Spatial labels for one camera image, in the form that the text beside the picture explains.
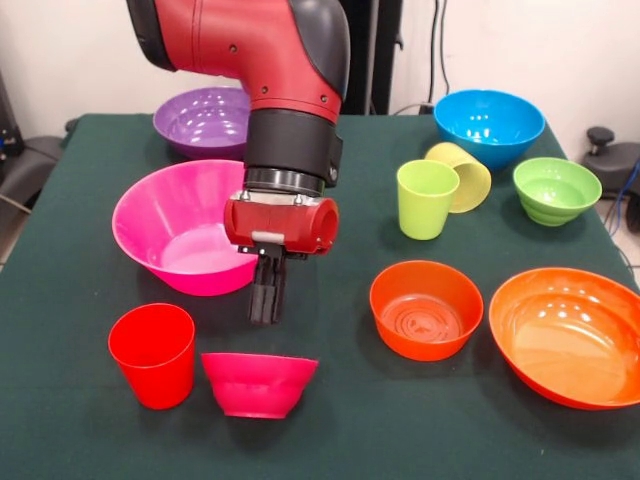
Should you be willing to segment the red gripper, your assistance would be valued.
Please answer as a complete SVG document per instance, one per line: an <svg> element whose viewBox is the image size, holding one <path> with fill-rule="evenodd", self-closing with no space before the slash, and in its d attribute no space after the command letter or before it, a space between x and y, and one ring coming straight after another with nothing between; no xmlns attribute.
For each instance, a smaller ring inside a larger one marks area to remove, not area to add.
<svg viewBox="0 0 640 480"><path fill-rule="evenodd" d="M269 245L293 255L323 255L332 248L339 228L339 210L328 197L268 192L238 192L225 203L223 223L232 245L242 253L259 253ZM267 323L265 312L268 258L259 255L251 285L249 320ZM279 322L286 285L286 255L270 258L269 323Z"/></svg>

